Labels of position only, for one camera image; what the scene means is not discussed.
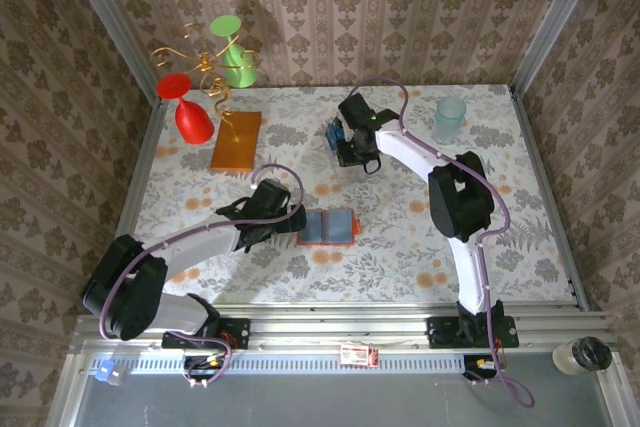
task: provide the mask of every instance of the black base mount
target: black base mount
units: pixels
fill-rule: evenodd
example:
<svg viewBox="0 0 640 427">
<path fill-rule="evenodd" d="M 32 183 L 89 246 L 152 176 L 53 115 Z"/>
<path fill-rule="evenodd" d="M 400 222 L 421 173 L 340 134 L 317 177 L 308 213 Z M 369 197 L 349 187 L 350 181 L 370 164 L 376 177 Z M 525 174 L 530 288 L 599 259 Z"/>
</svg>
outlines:
<svg viewBox="0 0 640 427">
<path fill-rule="evenodd" d="M 251 335 L 251 320 L 249 319 L 224 319 L 220 313 L 206 300 L 195 294 L 187 294 L 193 298 L 209 314 L 202 327 L 194 334 L 194 337 L 220 339 L 227 342 L 233 350 L 247 350 Z M 163 349 L 197 349 L 207 351 L 224 352 L 224 347 L 216 342 L 189 341 L 165 332 L 162 336 Z"/>
<path fill-rule="evenodd" d="M 432 349 L 488 348 L 487 314 L 471 314 L 457 303 L 458 317 L 430 317 L 427 319 L 427 337 Z M 518 331 L 513 317 L 504 315 L 501 301 L 491 308 L 493 335 L 504 347 L 518 347 Z"/>
</svg>

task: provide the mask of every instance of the black clamp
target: black clamp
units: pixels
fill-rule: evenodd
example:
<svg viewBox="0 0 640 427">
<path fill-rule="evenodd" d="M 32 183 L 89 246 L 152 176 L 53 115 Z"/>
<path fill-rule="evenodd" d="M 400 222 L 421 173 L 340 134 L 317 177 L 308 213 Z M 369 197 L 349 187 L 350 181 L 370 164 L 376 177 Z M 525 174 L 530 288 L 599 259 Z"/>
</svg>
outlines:
<svg viewBox="0 0 640 427">
<path fill-rule="evenodd" d="M 332 150 L 338 155 L 340 167 L 362 165 L 367 174 L 376 173 L 382 166 L 376 144 L 376 131 L 387 122 L 399 119 L 398 114 L 390 109 L 375 112 L 360 94 L 342 101 L 338 110 L 353 130 L 351 140 L 345 140 L 342 122 L 338 118 L 334 119 L 327 129 L 327 138 Z M 373 170 L 367 167 L 370 162 L 377 163 Z"/>
<path fill-rule="evenodd" d="M 482 162 L 473 152 L 456 156 L 461 164 L 486 178 Z M 491 223 L 495 208 L 491 192 L 482 182 L 453 164 L 435 167 L 429 174 L 431 219 L 442 235 L 468 242 L 469 236 Z"/>
<path fill-rule="evenodd" d="M 231 205 L 216 210 L 216 214 L 229 220 L 275 219 L 287 213 L 287 205 L 291 199 L 291 192 L 275 179 L 265 179 L 258 184 L 258 188 L 251 197 L 243 197 Z M 264 242 L 273 234 L 298 232 L 307 225 L 307 215 L 304 205 L 296 213 L 275 224 L 238 225 L 240 239 L 236 250 L 245 249 L 249 252 L 252 245 Z"/>
<path fill-rule="evenodd" d="M 193 337 L 201 339 L 223 339 L 232 349 L 246 350 L 249 347 L 251 320 L 240 318 L 223 318 L 220 312 L 209 302 L 196 294 L 187 294 L 198 302 L 207 312 L 207 319 Z M 186 340 L 183 337 L 165 332 L 162 336 L 163 349 L 224 350 L 215 342 Z"/>
<path fill-rule="evenodd" d="M 472 314 L 460 302 L 457 316 L 434 316 L 427 319 L 427 338 L 431 349 L 487 348 L 487 313 Z M 504 314 L 500 300 L 491 307 L 493 335 L 505 348 L 518 347 L 518 331 L 513 317 Z"/>
</svg>

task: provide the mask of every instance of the patterned wallpaper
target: patterned wallpaper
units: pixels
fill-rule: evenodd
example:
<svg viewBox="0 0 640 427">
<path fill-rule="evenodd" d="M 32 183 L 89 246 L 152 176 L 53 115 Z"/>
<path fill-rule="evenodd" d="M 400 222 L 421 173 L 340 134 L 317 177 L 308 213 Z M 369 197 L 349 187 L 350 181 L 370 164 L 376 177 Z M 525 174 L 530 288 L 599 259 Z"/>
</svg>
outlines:
<svg viewBox="0 0 640 427">
<path fill-rule="evenodd" d="M 525 101 L 583 281 L 640 398 L 640 0 L 580 0 Z"/>
<path fill-rule="evenodd" d="M 116 0 L 144 52 L 193 52 L 179 28 L 233 12 L 261 85 L 509 83 L 552 0 Z M 180 63 L 168 68 L 186 68 Z"/>
<path fill-rule="evenodd" d="M 0 425 L 44 425 L 149 110 L 88 0 L 0 0 Z"/>
</svg>

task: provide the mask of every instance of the floral tablecloth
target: floral tablecloth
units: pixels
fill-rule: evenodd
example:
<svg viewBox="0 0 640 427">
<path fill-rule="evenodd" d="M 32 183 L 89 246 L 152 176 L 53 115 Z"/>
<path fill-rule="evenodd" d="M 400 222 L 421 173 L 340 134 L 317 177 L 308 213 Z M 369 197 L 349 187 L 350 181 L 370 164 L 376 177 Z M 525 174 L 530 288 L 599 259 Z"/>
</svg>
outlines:
<svg viewBox="0 0 640 427">
<path fill-rule="evenodd" d="M 295 234 L 279 235 L 248 254 L 219 256 L 171 279 L 165 290 L 197 293 L 217 302 L 395 301 L 454 302 L 458 279 L 446 239 L 431 223 L 427 185 L 395 159 L 382 158 L 372 176 L 340 168 L 324 130 L 348 89 L 342 87 L 234 90 L 237 110 L 260 110 L 255 165 L 279 162 L 301 176 L 307 208 L 350 207 L 362 233 L 349 247 L 298 246 Z M 396 87 L 363 87 L 375 110 L 399 111 Z M 572 294 L 524 140 L 505 86 L 410 88 L 408 126 L 431 140 L 438 99 L 456 95 L 467 103 L 465 125 L 450 154 L 473 150 L 512 213 L 511 229 L 489 243 L 492 282 L 503 300 L 571 302 Z M 199 91 L 186 98 L 203 105 L 216 127 L 213 102 Z M 214 138 L 186 144 L 168 106 L 135 235 L 162 236 L 200 222 L 222 206 L 251 195 L 249 174 L 212 173 Z M 295 181 L 274 171 L 293 191 Z M 495 213 L 492 225 L 500 225 Z"/>
</svg>

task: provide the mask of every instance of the clear plastic cup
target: clear plastic cup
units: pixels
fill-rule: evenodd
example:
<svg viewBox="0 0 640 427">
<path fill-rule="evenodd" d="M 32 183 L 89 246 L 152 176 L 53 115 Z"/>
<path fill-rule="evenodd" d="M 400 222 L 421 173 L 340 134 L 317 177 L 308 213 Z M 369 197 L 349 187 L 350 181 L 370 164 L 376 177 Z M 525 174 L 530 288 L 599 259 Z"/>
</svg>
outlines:
<svg viewBox="0 0 640 427">
<path fill-rule="evenodd" d="M 434 123 L 435 140 L 440 143 L 453 142 L 460 131 L 466 113 L 467 104 L 461 98 L 444 97 L 440 99 Z"/>
</svg>

